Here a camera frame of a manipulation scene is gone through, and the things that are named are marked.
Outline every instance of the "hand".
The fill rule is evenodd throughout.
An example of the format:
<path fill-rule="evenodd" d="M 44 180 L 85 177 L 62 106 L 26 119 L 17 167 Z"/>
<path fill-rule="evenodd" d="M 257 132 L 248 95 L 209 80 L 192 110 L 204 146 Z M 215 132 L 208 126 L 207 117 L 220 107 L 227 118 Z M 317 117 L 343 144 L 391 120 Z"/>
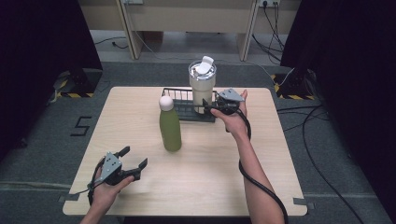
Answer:
<path fill-rule="evenodd" d="M 99 178 L 102 173 L 102 168 L 98 170 L 96 178 Z M 111 205 L 116 200 L 120 191 L 134 181 L 133 176 L 128 176 L 115 186 L 103 183 L 98 185 L 93 192 L 92 207 L 97 207 L 103 211 L 108 211 Z"/>
<path fill-rule="evenodd" d="M 102 173 L 100 168 L 96 174 L 99 178 Z M 120 191 L 134 181 L 133 176 L 128 176 L 115 186 L 103 183 L 97 185 L 93 192 L 93 202 L 87 215 L 81 220 L 82 223 L 98 223 L 99 220 L 107 213 L 111 205 L 116 201 L 117 195 Z"/>
<path fill-rule="evenodd" d="M 248 111 L 247 111 L 247 107 L 246 107 L 248 91 L 244 90 L 242 92 L 241 96 L 242 96 L 242 98 L 245 99 L 245 102 L 241 102 L 239 104 L 239 109 L 242 111 L 242 113 L 244 113 L 245 117 L 248 117 Z M 215 117 L 223 120 L 226 129 L 233 135 L 233 137 L 235 139 L 237 137 L 248 136 L 246 124 L 238 114 L 233 113 L 231 115 L 225 115 L 217 109 L 211 109 L 210 112 Z"/>

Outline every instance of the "yellow and black tape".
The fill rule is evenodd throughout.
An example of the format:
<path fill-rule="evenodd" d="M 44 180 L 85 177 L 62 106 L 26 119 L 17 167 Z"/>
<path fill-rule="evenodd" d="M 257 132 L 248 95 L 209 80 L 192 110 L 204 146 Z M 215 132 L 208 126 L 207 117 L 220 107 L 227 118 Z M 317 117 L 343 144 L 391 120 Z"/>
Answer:
<path fill-rule="evenodd" d="M 271 75 L 272 80 L 276 78 L 276 75 Z M 274 85 L 276 96 L 280 99 L 291 99 L 291 100 L 314 100 L 314 96 L 310 93 L 309 87 L 304 85 L 304 88 L 299 90 L 291 90 L 282 88 L 277 83 Z"/>
<path fill-rule="evenodd" d="M 81 91 L 62 91 L 62 89 L 66 86 L 68 79 L 62 82 L 61 87 L 59 88 L 59 92 L 57 97 L 70 97 L 70 98 L 83 98 L 83 97 L 93 97 L 93 92 L 81 92 Z"/>

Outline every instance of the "gray floor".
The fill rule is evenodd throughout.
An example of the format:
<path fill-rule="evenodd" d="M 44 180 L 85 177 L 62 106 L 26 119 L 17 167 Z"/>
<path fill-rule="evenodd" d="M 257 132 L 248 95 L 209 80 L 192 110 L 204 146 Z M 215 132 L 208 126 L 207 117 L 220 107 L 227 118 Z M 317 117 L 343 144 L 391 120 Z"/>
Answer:
<path fill-rule="evenodd" d="M 124 36 L 124 33 L 92 31 L 94 42 L 119 36 Z M 265 45 L 271 41 L 270 35 L 257 37 Z M 148 43 L 155 53 L 144 49 L 136 61 L 131 59 L 128 49 L 113 47 L 113 41 L 119 46 L 126 46 L 124 38 L 96 45 L 103 62 L 104 74 L 94 97 L 59 98 L 35 124 L 28 137 L 28 147 L 12 150 L 0 163 L 0 223 L 78 223 L 81 220 L 81 217 L 64 215 L 63 204 L 58 199 L 68 192 L 73 183 L 109 88 L 113 86 L 174 86 L 176 78 L 184 76 L 186 64 L 208 55 L 215 59 L 224 74 L 230 74 L 227 78 L 219 78 L 219 86 L 268 88 L 273 92 L 276 108 L 320 104 L 318 98 L 315 101 L 277 99 L 272 81 L 263 69 L 268 74 L 273 74 L 276 71 L 287 72 L 290 68 L 277 67 L 254 42 L 250 45 L 247 63 L 241 63 L 235 35 L 165 33 L 162 44 Z M 187 81 L 179 80 L 177 85 L 180 83 L 188 85 Z M 310 110 L 297 111 L 306 114 Z M 76 131 L 76 119 L 87 115 L 92 117 L 83 124 L 90 126 L 87 135 L 70 137 L 70 133 Z M 356 210 L 364 223 L 391 223 L 361 169 L 348 157 L 332 121 L 326 120 L 326 111 L 321 108 L 317 115 L 319 119 L 312 119 L 306 125 L 306 140 L 320 171 Z M 301 124 L 305 116 L 279 114 L 279 119 L 286 130 Z M 301 126 L 285 131 L 285 137 L 310 207 L 306 216 L 291 217 L 290 223 L 358 223 L 352 212 L 314 169 L 304 148 Z M 135 221 L 165 223 L 163 219 L 149 218 L 136 218 Z M 168 221 L 182 223 L 177 219 Z M 115 217 L 106 217 L 103 223 L 119 221 Z"/>

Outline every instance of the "green bottle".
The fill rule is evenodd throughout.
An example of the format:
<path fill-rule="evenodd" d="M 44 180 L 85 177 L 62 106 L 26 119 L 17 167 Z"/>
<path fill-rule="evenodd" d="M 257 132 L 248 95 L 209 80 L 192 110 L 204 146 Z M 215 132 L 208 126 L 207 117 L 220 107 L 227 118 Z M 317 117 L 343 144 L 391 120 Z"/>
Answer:
<path fill-rule="evenodd" d="M 163 145 L 168 151 L 178 151 L 181 148 L 180 121 L 174 109 L 172 97 L 161 97 L 160 109 L 160 129 L 163 136 Z"/>

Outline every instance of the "electrical outlet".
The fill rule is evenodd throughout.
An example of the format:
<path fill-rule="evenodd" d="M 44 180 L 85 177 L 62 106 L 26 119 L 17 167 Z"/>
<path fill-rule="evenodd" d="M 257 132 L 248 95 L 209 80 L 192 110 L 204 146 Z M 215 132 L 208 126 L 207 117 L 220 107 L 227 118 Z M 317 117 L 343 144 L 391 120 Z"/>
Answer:
<path fill-rule="evenodd" d="M 259 7 L 263 7 L 264 1 L 267 2 L 267 7 L 275 7 L 277 4 L 279 6 L 280 0 L 260 0 Z"/>

